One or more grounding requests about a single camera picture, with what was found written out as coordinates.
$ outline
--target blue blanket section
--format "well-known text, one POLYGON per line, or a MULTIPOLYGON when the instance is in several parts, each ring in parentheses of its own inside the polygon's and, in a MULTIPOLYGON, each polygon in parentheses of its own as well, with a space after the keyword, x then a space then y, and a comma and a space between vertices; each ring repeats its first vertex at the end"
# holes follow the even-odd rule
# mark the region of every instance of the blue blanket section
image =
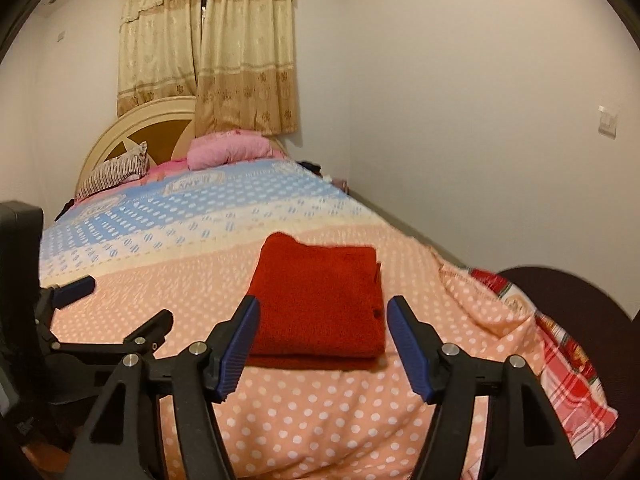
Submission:
POLYGON ((133 186, 68 211, 47 229, 41 260, 89 244, 171 224, 214 211, 342 192, 296 163, 257 160, 181 173, 133 186))

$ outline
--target red plaid fabric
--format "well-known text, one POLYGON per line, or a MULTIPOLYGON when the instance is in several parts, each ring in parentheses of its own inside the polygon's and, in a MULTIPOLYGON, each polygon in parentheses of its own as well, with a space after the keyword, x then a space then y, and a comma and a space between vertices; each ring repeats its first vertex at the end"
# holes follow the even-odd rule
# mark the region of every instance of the red plaid fabric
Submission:
MULTIPOLYGON (((468 269, 505 303, 531 300, 513 283, 481 269, 468 269)), ((618 412, 607 405, 600 379, 580 345, 551 318, 536 312, 538 334, 545 346, 540 383, 551 400, 574 453, 580 456, 612 430, 618 412)))

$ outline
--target curtain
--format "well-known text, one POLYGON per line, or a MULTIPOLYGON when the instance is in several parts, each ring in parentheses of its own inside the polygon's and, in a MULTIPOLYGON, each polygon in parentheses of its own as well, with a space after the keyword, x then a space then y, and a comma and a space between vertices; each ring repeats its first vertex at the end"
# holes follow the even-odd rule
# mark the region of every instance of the curtain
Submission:
POLYGON ((207 0, 195 134, 298 129, 293 0, 207 0))
POLYGON ((154 99, 196 95, 202 0, 127 0, 120 21, 118 117, 154 99))

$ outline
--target striped pillow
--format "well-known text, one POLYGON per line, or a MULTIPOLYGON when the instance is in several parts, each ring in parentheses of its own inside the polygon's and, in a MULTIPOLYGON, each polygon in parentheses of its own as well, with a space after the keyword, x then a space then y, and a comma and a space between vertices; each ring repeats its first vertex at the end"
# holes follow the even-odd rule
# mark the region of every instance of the striped pillow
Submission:
POLYGON ((146 175, 148 159, 146 141, 95 168, 80 186, 76 202, 124 182, 138 180, 146 175))

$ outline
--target peach polka dot fabric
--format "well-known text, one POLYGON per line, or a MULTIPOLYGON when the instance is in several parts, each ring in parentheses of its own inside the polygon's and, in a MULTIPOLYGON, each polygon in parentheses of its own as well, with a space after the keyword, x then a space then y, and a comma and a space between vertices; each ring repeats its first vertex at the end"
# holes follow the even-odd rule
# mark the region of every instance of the peach polka dot fabric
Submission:
MULTIPOLYGON (((493 293, 435 252, 389 226, 338 226, 296 237, 307 244, 373 245, 382 263, 385 302, 404 295, 418 319, 443 341, 473 356, 504 361, 521 354, 543 367, 533 312, 493 293)), ((177 354, 206 338, 241 301, 261 243, 252 242, 102 276, 95 293, 60 311, 52 330, 66 342, 117 342, 158 310, 174 328, 156 352, 177 354)), ((235 393, 214 406, 236 475, 273 479, 407 478, 424 443, 433 408, 409 386, 387 334, 380 371, 335 372, 246 368, 235 393)), ((482 451, 487 401, 479 398, 465 469, 482 451)), ((168 472, 183 479, 172 400, 161 401, 168 472)))

